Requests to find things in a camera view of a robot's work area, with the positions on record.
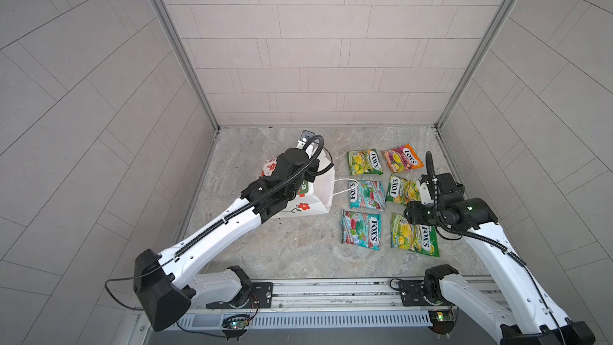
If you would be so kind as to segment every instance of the tiled wall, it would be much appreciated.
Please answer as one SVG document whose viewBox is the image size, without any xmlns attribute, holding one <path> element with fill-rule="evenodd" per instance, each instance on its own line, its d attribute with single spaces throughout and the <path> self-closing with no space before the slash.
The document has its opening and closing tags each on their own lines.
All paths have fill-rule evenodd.
<svg viewBox="0 0 613 345">
<path fill-rule="evenodd" d="M 501 0 L 164 0 L 223 126 L 433 124 Z"/>
<path fill-rule="evenodd" d="M 171 244 L 213 128 L 148 0 L 0 14 L 0 342 L 106 345 L 104 281 Z"/>
<path fill-rule="evenodd" d="M 613 0 L 518 0 L 443 126 L 472 196 L 613 343 Z"/>
</svg>

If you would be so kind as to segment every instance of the orange candy bag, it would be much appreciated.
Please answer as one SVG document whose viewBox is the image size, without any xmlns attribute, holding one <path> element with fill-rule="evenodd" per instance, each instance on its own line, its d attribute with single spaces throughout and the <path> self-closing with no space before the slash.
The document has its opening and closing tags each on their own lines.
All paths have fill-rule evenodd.
<svg viewBox="0 0 613 345">
<path fill-rule="evenodd" d="M 387 166 L 389 166 L 389 169 L 394 173 L 413 170 L 424 166 L 409 144 L 403 147 L 384 150 L 383 156 L 385 156 Z"/>
</svg>

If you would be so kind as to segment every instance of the fox's candy bag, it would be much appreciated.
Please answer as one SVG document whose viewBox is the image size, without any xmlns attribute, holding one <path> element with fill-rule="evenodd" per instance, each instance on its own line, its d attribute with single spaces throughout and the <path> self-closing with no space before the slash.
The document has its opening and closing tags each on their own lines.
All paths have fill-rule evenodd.
<svg viewBox="0 0 613 345">
<path fill-rule="evenodd" d="M 407 205 L 410 201 L 419 201 L 419 185 L 415 181 L 390 176 L 387 186 L 387 202 Z"/>
<path fill-rule="evenodd" d="M 347 152 L 351 176 L 358 174 L 383 174 L 376 149 L 350 150 Z"/>
<path fill-rule="evenodd" d="M 343 211 L 341 242 L 379 250 L 381 220 L 378 214 Z"/>
<path fill-rule="evenodd" d="M 385 199 L 381 181 L 350 181 L 349 206 L 351 208 L 385 211 Z"/>
<path fill-rule="evenodd" d="M 403 147 L 384 150 L 383 156 L 385 156 L 387 166 L 389 166 L 389 169 L 394 173 L 413 170 L 424 166 L 409 144 Z"/>
<path fill-rule="evenodd" d="M 392 213 L 392 248 L 439 257 L 435 228 L 409 224 L 403 215 L 396 213 Z"/>
</svg>

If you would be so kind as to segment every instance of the cable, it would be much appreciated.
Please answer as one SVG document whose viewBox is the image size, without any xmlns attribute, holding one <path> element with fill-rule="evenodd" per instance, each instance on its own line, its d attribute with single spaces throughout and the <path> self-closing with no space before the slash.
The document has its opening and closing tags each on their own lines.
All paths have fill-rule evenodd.
<svg viewBox="0 0 613 345">
<path fill-rule="evenodd" d="M 232 211 L 228 213 L 227 215 L 225 215 L 224 217 L 220 218 L 219 220 L 215 221 L 215 223 L 212 226 L 202 231 L 200 234 L 198 234 L 196 237 L 194 237 L 192 240 L 190 240 L 184 246 L 182 246 L 179 250 L 177 250 L 174 254 L 174 258 L 178 258 L 180 255 L 187 252 L 189 248 L 193 247 L 197 242 L 202 240 L 204 237 L 210 234 L 213 230 L 217 229 L 217 227 L 220 226 L 221 224 L 227 224 L 230 219 L 238 216 L 242 212 L 249 210 L 250 208 L 255 206 L 257 203 L 261 202 L 262 200 L 264 200 L 265 198 L 269 196 L 274 195 L 275 193 L 283 189 L 285 186 L 287 186 L 289 183 L 296 180 L 303 172 L 305 172 L 308 169 L 308 167 L 313 162 L 315 162 L 315 160 L 318 158 L 321 151 L 324 149 L 324 138 L 319 134 L 316 134 L 313 137 L 311 137 L 309 140 L 307 140 L 305 145 L 302 147 L 302 149 L 306 150 L 307 147 L 311 145 L 315 140 L 319 141 L 319 144 L 317 145 L 317 149 L 313 152 L 313 154 L 311 154 L 311 157 L 300 168 L 298 168 L 296 172 L 292 173 L 291 176 L 289 176 L 287 179 L 285 179 L 284 181 L 280 182 L 276 186 L 264 192 L 258 199 L 253 200 L 252 202 L 246 205 L 243 205 L 239 209 Z M 332 168 L 331 165 L 332 163 L 330 163 L 330 165 L 328 165 L 326 169 L 324 169 L 323 171 L 317 172 L 315 175 L 318 176 L 318 174 L 327 172 L 330 168 Z"/>
<path fill-rule="evenodd" d="M 191 330 L 187 330 L 187 329 L 185 329 L 185 328 L 183 328 L 182 326 L 179 325 L 179 321 L 177 321 L 176 324 L 179 327 L 179 329 L 181 329 L 184 332 L 194 333 L 194 334 L 204 334 L 205 336 L 211 336 L 211 337 L 217 337 L 217 338 L 227 338 L 226 336 L 219 336 L 217 334 L 210 334 L 210 333 L 205 333 L 205 332 L 193 332 Z"/>
<path fill-rule="evenodd" d="M 141 278 L 141 277 L 145 277 L 145 276 L 149 276 L 151 273 L 157 271 L 160 268 L 163 268 L 164 265 L 168 264 L 169 262 L 173 261 L 173 259 L 171 258 L 170 260 L 166 261 L 165 263 L 163 263 L 162 265 L 159 265 L 157 268 L 155 268 L 154 270 L 151 270 L 145 274 L 141 274 L 140 276 L 134 276 L 134 277 L 126 277 L 126 278 L 112 278 L 112 279 L 108 279 L 106 280 L 106 282 L 104 282 L 104 289 L 107 290 L 107 292 L 109 293 L 109 295 L 111 296 L 111 298 L 113 300 L 115 300 L 116 303 L 118 303 L 119 305 L 123 306 L 124 308 L 127 308 L 129 310 L 133 310 L 133 311 L 142 311 L 144 310 L 143 308 L 135 308 L 134 306 L 128 306 L 122 302 L 120 302 L 117 297 L 115 297 L 112 293 L 111 290 L 108 287 L 109 282 L 111 281 L 127 281 L 127 280 L 136 280 L 137 278 Z"/>
</svg>

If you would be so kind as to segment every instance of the gray marble surface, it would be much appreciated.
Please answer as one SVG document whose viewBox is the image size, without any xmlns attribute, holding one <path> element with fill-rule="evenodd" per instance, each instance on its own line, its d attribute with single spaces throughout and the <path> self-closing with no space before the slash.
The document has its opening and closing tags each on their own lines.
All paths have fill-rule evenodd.
<svg viewBox="0 0 613 345">
<path fill-rule="evenodd" d="M 432 151 L 437 172 L 449 167 L 435 137 L 427 126 L 373 127 L 314 127 L 321 134 L 325 147 L 335 163 L 335 178 L 347 178 L 348 150 L 376 148 L 378 152 L 409 143 L 418 157 L 425 161 L 426 151 Z M 222 129 L 215 146 L 208 172 L 198 196 L 186 236 L 211 221 L 222 212 L 241 191 L 256 180 L 266 159 L 277 157 L 296 145 L 303 128 L 228 128 Z M 385 164 L 383 175 L 357 176 L 358 180 L 380 180 L 383 189 L 391 171 Z M 400 177 L 417 180 L 425 167 L 400 173 Z M 338 181 L 335 192 L 346 189 L 348 181 Z M 390 247 L 392 212 L 402 213 L 404 207 L 387 202 L 381 215 L 381 249 L 373 250 L 341 244 L 341 214 L 349 210 L 347 193 L 334 196 L 330 213 L 315 216 L 272 218 L 232 243 L 209 263 L 206 272 L 218 272 L 230 265 L 241 266 L 252 279 L 266 278 L 347 278 L 423 276 L 424 271 L 438 264 L 450 264 L 461 274 L 488 274 L 474 251 L 464 239 L 438 239 L 441 257 L 428 257 Z"/>
</svg>

